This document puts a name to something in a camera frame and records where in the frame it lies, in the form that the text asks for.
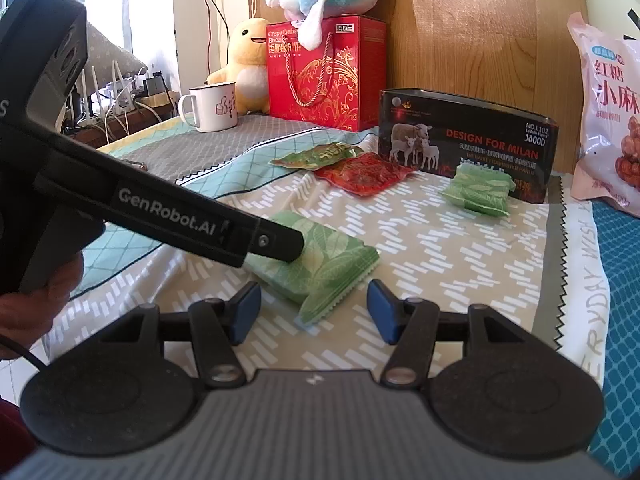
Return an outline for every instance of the white enamel mug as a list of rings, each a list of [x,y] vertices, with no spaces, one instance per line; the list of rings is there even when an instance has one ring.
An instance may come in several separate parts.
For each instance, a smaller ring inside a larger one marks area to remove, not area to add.
[[[199,132],[219,132],[238,124],[236,83],[215,83],[190,88],[178,102],[180,118]],[[184,105],[191,101],[193,122],[188,120]]]

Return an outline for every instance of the black cardboard box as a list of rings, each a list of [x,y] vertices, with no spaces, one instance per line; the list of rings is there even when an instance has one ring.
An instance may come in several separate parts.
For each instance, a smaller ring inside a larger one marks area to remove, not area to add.
[[[504,171],[527,202],[544,202],[557,142],[555,121],[517,108],[420,89],[380,95],[382,158],[449,178],[463,162]]]

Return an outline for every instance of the yellow plush toy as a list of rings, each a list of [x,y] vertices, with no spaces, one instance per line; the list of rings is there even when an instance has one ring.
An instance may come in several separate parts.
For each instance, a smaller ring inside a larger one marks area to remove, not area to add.
[[[207,83],[236,82],[238,115],[269,113],[267,82],[267,20],[240,23],[229,41],[229,64],[207,77]]]

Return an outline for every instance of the green leaf-patterned wrapper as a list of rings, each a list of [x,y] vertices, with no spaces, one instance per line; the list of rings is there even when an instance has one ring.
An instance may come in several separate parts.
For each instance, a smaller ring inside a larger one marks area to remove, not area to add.
[[[345,158],[356,157],[363,152],[364,150],[357,146],[351,146],[344,142],[332,142],[331,144],[320,144],[304,152],[289,153],[282,158],[274,158],[271,164],[283,168],[313,171],[335,164]]]
[[[508,174],[465,162],[458,166],[452,183],[441,195],[464,209],[508,216],[507,196],[514,189],[516,185]]]
[[[291,211],[276,213],[271,220],[300,231],[304,251],[290,264],[248,254],[244,266],[278,294],[299,304],[305,324],[326,316],[380,259],[375,248],[357,238]]]

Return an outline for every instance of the handheld robotic device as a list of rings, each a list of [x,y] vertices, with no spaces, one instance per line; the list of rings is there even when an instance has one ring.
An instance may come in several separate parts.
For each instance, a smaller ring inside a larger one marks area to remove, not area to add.
[[[292,229],[159,180],[54,132],[86,62],[75,0],[15,0],[0,20],[0,293],[30,292],[111,221],[230,266],[286,262]],[[585,449],[597,384],[493,309],[441,312],[373,280],[367,307],[396,349],[368,370],[259,370],[233,352],[260,288],[183,313],[140,305],[37,373],[20,399],[38,450],[10,480],[605,480]],[[163,358],[193,346],[199,378]],[[463,358],[435,378],[436,341]]]

